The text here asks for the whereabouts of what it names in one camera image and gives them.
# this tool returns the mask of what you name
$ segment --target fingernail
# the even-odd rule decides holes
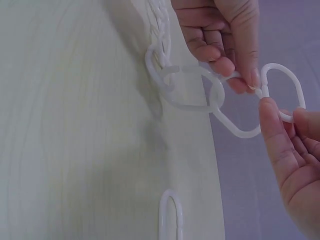
[[[210,58],[208,59],[208,62],[214,62],[214,61],[217,61],[217,59],[214,59],[213,57],[210,57]]]
[[[260,88],[260,74],[258,68],[254,68],[251,71],[252,88]]]

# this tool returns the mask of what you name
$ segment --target skin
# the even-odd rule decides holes
[[[171,0],[185,42],[237,93],[260,87],[258,0]],[[309,238],[320,240],[320,112],[299,108],[283,123],[271,98],[259,105],[261,132],[287,212]]]
[[[171,0],[190,52],[211,68],[243,79],[229,85],[236,93],[260,87],[258,72],[258,0]]]
[[[284,206],[309,239],[319,240],[320,112],[298,108],[293,112],[295,123],[283,123],[276,103],[263,98],[259,114]]]

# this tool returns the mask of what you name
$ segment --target finger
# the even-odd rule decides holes
[[[241,78],[228,79],[227,83],[237,94],[243,94],[245,92],[251,93],[250,91],[252,91]]]
[[[249,86],[259,88],[258,1],[248,1],[246,6],[235,9],[235,13],[225,12],[224,15],[230,22],[237,70]]]
[[[219,49],[222,57],[210,62],[209,65],[216,73],[228,77],[235,71],[235,65],[231,59],[226,57],[221,31],[228,31],[229,27],[220,13],[216,12],[214,18],[212,24],[202,28],[204,39],[208,45]]]
[[[293,112],[293,119],[301,135],[320,141],[320,112],[298,108]]]
[[[217,73],[224,77],[230,76],[235,71],[235,66],[231,60],[225,56],[216,61],[209,62],[209,66]]]
[[[287,114],[287,115],[291,115],[291,113],[287,110],[281,110],[281,112],[283,112],[284,114]],[[288,123],[288,122],[283,122],[283,126],[284,126],[286,133],[288,134],[288,137],[290,138],[290,140],[293,144],[294,149],[301,156],[301,157],[297,158],[297,162],[298,162],[299,167],[301,168],[301,167],[305,166],[306,164],[317,163],[318,160],[316,159],[315,156],[310,154],[310,152],[308,151],[308,149],[303,141],[303,138],[301,138],[301,136],[296,131],[294,124]]]
[[[279,187],[298,168],[296,158],[301,158],[295,151],[281,121],[278,107],[271,98],[263,98],[259,104],[261,132],[275,172]]]
[[[310,139],[306,136],[300,135],[297,133],[300,137],[301,141],[303,142],[306,150],[308,151],[308,159],[305,159],[308,164],[316,163],[320,161],[320,142]]]
[[[220,50],[207,45],[200,27],[181,26],[181,31],[189,51],[198,61],[207,63],[220,58]]]

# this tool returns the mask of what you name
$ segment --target plastic chain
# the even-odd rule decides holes
[[[170,103],[172,106],[186,111],[195,111],[195,112],[205,112],[205,113],[213,113],[216,118],[227,128],[229,129],[235,136],[243,139],[253,138],[260,134],[261,129],[260,125],[258,125],[255,129],[251,131],[242,131],[237,126],[235,126],[229,118],[224,115],[220,108],[225,101],[225,90],[223,87],[223,83],[231,78],[241,78],[238,72],[234,72],[229,77],[222,77],[217,74],[212,74],[207,69],[201,66],[174,66],[170,63],[170,52],[171,52],[171,37],[170,37],[170,22],[169,22],[169,14],[166,8],[166,3],[164,0],[149,0],[149,4],[151,10],[155,16],[157,27],[152,26],[153,32],[156,35],[157,43],[152,44],[147,49],[145,54],[145,64],[148,69],[150,76],[153,81],[158,86],[163,98]],[[154,55],[157,57],[159,66],[161,70],[158,72],[153,63]],[[297,77],[290,71],[288,68],[277,64],[277,63],[269,63],[265,65],[261,70],[261,89],[257,88],[255,90],[255,94],[259,97],[259,99],[264,97],[269,97],[269,89],[268,89],[268,78],[267,72],[271,69],[277,69],[285,74],[287,74],[293,81],[298,100],[299,106],[301,108],[306,108],[306,103],[304,99],[304,94]],[[186,105],[181,104],[176,101],[171,96],[171,92],[174,90],[174,73],[178,73],[179,71],[184,73],[196,73],[208,78],[212,82],[212,87],[209,95],[209,105],[205,106],[197,106],[197,105]],[[170,76],[169,84],[164,82],[166,76]],[[280,113],[281,119],[284,122],[293,123],[293,117],[286,115],[284,113]]]

